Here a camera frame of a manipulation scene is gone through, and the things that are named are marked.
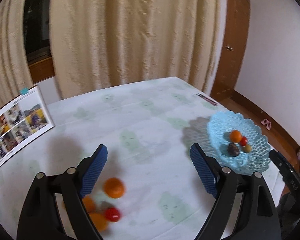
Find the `orange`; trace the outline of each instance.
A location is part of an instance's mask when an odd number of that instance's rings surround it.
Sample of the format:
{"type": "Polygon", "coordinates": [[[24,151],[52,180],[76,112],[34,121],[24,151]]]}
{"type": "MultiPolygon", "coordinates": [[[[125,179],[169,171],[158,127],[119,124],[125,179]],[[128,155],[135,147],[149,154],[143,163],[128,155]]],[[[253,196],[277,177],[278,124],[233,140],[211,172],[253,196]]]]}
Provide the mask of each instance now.
{"type": "Polygon", "coordinates": [[[241,133],[238,130],[233,130],[230,133],[230,140],[234,143],[239,143],[242,139],[241,133]]]}
{"type": "Polygon", "coordinates": [[[103,191],[111,198],[119,198],[123,196],[125,188],[121,180],[110,178],[103,184],[103,191]]]}
{"type": "Polygon", "coordinates": [[[108,221],[103,215],[98,213],[90,213],[89,216],[94,226],[99,232],[104,231],[108,228],[108,221]]]}
{"type": "Polygon", "coordinates": [[[86,208],[86,211],[88,213],[93,213],[96,211],[97,206],[96,204],[93,202],[92,198],[89,195],[86,195],[83,199],[82,199],[83,205],[86,208]]]}

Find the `small yellow fruit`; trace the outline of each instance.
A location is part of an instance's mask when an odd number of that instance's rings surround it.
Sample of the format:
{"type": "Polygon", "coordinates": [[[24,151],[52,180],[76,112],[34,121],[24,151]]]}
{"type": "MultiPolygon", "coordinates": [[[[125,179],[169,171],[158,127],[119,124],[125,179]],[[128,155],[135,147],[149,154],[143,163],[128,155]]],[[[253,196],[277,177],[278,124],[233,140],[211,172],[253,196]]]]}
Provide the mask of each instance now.
{"type": "Polygon", "coordinates": [[[251,152],[251,151],[252,151],[251,145],[250,145],[250,144],[247,144],[246,146],[243,146],[243,147],[242,147],[242,150],[243,150],[245,153],[251,152]]]}

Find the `curtain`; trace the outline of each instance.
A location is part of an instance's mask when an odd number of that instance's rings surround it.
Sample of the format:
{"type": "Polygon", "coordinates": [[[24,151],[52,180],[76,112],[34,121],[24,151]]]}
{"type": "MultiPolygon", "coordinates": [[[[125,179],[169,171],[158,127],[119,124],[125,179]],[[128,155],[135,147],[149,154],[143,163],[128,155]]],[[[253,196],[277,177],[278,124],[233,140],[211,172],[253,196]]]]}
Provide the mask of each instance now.
{"type": "Polygon", "coordinates": [[[177,76],[202,90],[216,0],[50,0],[50,50],[63,98],[177,76]]]}
{"type": "Polygon", "coordinates": [[[0,108],[33,86],[23,41],[25,0],[0,3],[0,108]]]}
{"type": "Polygon", "coordinates": [[[208,69],[207,69],[207,74],[204,80],[203,84],[203,89],[202,91],[206,93],[208,84],[210,82],[210,79],[212,78],[213,75],[213,70],[218,67],[217,63],[219,62],[219,58],[217,58],[216,51],[217,51],[217,37],[218,33],[220,30],[220,3],[219,0],[215,0],[215,15],[214,15],[214,30],[213,30],[213,38],[212,38],[212,48],[211,48],[211,54],[210,54],[210,59],[209,59],[209,64],[208,64],[208,69]]]}

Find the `white wall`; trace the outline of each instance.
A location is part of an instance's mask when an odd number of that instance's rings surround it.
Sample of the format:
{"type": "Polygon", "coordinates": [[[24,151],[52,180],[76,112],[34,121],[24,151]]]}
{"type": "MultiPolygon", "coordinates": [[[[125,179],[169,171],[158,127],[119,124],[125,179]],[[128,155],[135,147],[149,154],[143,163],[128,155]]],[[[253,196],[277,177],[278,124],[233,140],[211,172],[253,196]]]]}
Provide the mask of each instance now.
{"type": "Polygon", "coordinates": [[[61,100],[55,77],[47,78],[43,81],[38,82],[35,85],[39,86],[43,100],[46,103],[46,105],[61,100]]]}
{"type": "Polygon", "coordinates": [[[247,47],[235,90],[300,144],[300,7],[295,0],[250,0],[247,47]]]}

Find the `cherry tomato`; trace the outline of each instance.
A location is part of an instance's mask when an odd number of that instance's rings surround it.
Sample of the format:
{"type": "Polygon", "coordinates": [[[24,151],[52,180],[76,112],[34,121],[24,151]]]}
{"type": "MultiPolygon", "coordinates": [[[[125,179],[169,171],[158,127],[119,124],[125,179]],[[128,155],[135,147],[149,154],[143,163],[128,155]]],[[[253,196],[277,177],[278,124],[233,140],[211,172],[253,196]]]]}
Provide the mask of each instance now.
{"type": "Polygon", "coordinates": [[[242,136],[241,141],[240,141],[240,145],[241,146],[246,146],[247,143],[248,143],[248,139],[245,136],[242,136]]]}
{"type": "Polygon", "coordinates": [[[117,210],[114,207],[111,207],[105,211],[105,218],[111,222],[117,222],[120,220],[121,214],[119,210],[117,210]]]}

